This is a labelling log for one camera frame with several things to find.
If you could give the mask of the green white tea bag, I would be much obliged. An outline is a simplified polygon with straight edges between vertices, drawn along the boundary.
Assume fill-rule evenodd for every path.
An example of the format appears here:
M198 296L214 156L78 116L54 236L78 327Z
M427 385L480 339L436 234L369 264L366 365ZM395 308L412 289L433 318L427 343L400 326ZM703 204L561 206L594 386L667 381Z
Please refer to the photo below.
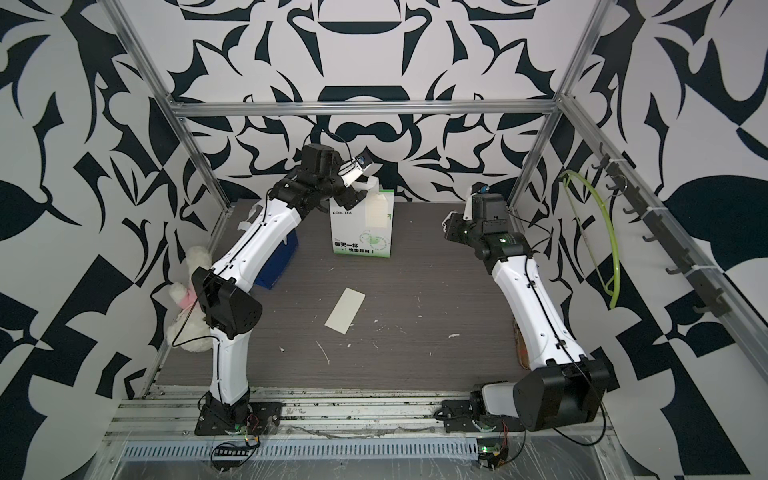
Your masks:
M356 182L357 191L380 192L389 202L389 222L385 228L368 228L365 222L365 200L352 210L345 210L332 199L329 201L331 237L334 254L389 258L392 247L394 191L383 189L377 177L369 177L365 184Z

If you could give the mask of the white paper receipt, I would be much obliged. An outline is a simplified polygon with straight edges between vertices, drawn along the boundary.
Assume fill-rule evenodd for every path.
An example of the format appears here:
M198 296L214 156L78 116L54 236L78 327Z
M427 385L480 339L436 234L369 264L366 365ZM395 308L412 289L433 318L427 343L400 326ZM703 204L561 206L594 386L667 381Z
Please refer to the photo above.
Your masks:
M325 326L345 335L364 300L365 295L363 293L346 288L326 320Z

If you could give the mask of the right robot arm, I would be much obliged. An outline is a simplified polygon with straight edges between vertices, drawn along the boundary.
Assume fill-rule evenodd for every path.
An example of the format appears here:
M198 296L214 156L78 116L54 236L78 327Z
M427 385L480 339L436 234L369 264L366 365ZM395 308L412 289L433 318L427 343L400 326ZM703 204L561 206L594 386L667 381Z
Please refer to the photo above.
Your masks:
M474 250L511 309L528 355L521 380L490 383L475 396L480 416L511 417L528 431L592 422L607 414L611 379L566 328L539 276L524 235L512 230L505 198L481 186L443 222L447 240Z

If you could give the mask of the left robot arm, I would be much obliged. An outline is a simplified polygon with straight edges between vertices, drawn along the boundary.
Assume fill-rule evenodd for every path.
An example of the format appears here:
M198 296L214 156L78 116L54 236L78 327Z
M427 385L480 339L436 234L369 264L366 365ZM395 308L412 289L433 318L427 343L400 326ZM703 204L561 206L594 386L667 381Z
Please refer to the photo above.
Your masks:
M250 290L280 244L323 201L333 199L350 210L366 198L353 184L372 164L366 154L344 161L330 146L304 146L299 165L268 190L255 223L212 267L194 271L192 284L214 350L206 407L234 423L248 416L247 351L263 312Z

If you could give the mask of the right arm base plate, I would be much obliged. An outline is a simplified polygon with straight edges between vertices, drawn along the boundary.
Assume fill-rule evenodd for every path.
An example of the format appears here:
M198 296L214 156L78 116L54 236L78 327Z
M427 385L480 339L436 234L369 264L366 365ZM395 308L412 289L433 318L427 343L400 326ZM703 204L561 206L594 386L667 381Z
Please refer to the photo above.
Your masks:
M501 433L504 427L515 428L516 419L488 414L476 400L443 400L433 413L448 433Z

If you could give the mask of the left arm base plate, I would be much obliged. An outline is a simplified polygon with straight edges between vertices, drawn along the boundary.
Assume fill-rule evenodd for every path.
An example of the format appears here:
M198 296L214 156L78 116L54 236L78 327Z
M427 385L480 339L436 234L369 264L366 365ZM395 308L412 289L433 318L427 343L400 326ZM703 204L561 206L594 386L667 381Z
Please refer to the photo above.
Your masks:
M248 397L234 405L221 403L209 392L204 397L196 436L249 435L259 436L275 430L282 419L281 402L249 402Z

